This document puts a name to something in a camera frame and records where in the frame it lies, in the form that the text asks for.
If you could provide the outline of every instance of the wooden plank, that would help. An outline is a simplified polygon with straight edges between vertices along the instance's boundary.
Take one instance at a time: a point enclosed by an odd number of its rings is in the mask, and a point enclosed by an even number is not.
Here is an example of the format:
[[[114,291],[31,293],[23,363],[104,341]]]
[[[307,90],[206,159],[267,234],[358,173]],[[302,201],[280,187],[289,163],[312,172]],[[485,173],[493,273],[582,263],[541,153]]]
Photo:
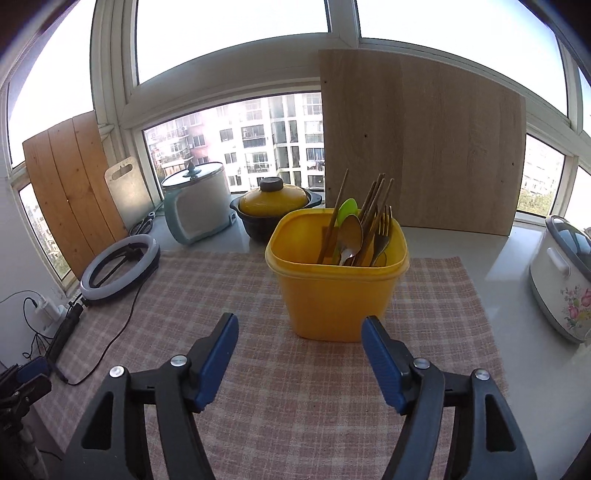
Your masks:
[[[525,156],[525,100],[434,60],[368,50],[320,52],[326,201],[343,173],[363,202],[393,178],[402,225],[508,235]]]
[[[105,171],[109,165],[100,141],[96,114],[94,111],[86,112],[72,120],[82,163],[100,211],[115,240],[121,240],[128,232],[105,181]]]
[[[76,142],[74,123],[70,118],[54,125],[47,132],[61,185],[72,212],[93,253],[98,255],[112,245],[115,238],[105,222],[86,175]]]
[[[78,226],[61,186],[47,131],[22,144],[27,173],[53,238],[76,278],[82,278],[95,255]]]

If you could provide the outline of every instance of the white cutting board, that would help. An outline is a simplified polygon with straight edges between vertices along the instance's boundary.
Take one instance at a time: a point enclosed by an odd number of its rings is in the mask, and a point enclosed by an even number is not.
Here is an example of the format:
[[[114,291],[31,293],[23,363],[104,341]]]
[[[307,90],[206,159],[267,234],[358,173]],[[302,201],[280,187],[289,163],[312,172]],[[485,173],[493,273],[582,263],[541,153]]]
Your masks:
[[[136,158],[128,157],[108,168],[105,181],[127,230],[154,208]]]

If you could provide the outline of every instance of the metal fork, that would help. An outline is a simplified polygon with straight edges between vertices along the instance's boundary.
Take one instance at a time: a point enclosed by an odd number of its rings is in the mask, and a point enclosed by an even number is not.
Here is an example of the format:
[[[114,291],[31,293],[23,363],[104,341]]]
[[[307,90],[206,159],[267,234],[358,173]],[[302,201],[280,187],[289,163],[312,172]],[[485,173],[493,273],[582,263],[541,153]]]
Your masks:
[[[370,267],[375,265],[378,257],[386,250],[390,243],[390,237],[392,235],[391,225],[392,223],[392,207],[389,205],[384,206],[384,212],[379,219],[378,230],[374,235],[374,255],[369,263]]]

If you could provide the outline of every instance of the metal screw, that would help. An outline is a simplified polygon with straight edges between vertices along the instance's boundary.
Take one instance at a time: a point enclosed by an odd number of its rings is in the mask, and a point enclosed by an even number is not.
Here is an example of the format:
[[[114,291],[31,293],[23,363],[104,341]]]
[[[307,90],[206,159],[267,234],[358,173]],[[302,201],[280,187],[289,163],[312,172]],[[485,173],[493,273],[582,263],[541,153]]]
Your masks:
[[[431,362],[426,358],[418,357],[413,360],[413,365],[421,370],[426,370],[431,366]]]
[[[173,367],[182,367],[184,364],[187,363],[187,357],[184,355],[175,355],[170,359],[170,364]]]
[[[491,374],[484,370],[483,368],[479,368],[474,372],[474,376],[478,380],[488,380],[491,377]]]
[[[109,375],[112,376],[113,378],[117,378],[120,377],[121,375],[123,375],[125,372],[125,368],[123,368],[121,365],[117,365],[113,368],[111,368],[111,370],[109,370]]]

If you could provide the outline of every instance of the floral pattern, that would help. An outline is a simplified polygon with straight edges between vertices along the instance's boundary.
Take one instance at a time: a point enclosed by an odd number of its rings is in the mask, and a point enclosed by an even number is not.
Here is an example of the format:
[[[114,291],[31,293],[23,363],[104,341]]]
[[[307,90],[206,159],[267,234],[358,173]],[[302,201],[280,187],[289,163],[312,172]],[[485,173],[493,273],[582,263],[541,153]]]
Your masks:
[[[581,327],[585,321],[591,321],[591,288],[587,288],[585,293],[581,294],[581,287],[575,286],[572,290],[560,290],[564,295],[566,307],[562,309],[565,321],[569,330]]]

